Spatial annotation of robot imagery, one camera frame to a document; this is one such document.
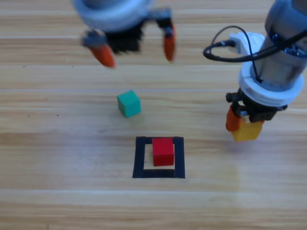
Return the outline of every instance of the cube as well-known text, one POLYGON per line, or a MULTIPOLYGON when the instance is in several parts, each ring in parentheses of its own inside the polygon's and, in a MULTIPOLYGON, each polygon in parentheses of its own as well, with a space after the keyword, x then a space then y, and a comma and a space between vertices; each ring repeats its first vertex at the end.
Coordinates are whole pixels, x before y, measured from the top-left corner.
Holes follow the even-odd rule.
POLYGON ((141 101, 133 90, 118 95, 117 102, 119 110, 126 118, 141 112, 141 101))
POLYGON ((239 129, 232 132, 236 142, 256 140, 262 130, 262 122, 250 123, 245 117, 241 119, 239 129))
POLYGON ((153 138, 153 165, 174 165, 175 153, 172 138, 153 138))

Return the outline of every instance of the wood grain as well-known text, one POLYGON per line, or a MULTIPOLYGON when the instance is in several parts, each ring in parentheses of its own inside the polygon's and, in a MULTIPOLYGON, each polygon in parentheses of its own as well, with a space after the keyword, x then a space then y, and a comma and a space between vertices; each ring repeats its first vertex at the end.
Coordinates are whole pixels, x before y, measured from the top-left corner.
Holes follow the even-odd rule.
POLYGON ((264 33, 272 3, 160 0, 175 63, 149 25, 142 54, 109 70, 79 45, 70 1, 0 0, 0 229, 305 230, 307 91, 235 143, 225 94, 240 65, 201 54, 227 25, 264 33), (130 89, 142 113, 125 119, 116 96, 130 89), (186 179, 132 179, 136 136, 184 137, 186 179))

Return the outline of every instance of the red cube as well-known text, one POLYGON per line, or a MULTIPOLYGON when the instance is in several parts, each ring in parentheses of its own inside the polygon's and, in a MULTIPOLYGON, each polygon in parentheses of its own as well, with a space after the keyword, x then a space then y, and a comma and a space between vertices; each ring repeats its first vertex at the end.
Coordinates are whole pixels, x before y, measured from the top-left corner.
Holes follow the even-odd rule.
POLYGON ((172 138, 153 138, 153 165, 174 165, 175 153, 172 138))

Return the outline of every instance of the black tape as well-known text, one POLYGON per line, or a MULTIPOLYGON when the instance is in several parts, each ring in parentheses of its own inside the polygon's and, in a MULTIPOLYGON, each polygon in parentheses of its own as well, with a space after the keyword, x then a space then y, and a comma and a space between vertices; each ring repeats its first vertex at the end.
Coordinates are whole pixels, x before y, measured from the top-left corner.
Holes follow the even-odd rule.
POLYGON ((133 178, 186 178, 184 161, 184 139, 172 137, 175 145, 175 169, 144 169, 145 145, 153 143, 153 138, 136 137, 133 178))

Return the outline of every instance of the yellow cube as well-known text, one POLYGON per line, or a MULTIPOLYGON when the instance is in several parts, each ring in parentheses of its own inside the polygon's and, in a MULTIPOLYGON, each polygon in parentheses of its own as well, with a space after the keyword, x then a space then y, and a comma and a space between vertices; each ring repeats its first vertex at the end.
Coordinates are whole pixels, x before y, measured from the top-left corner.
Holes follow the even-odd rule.
POLYGON ((240 128, 232 132, 236 142, 256 140, 262 130, 262 122, 250 123, 245 117, 242 117, 240 128))

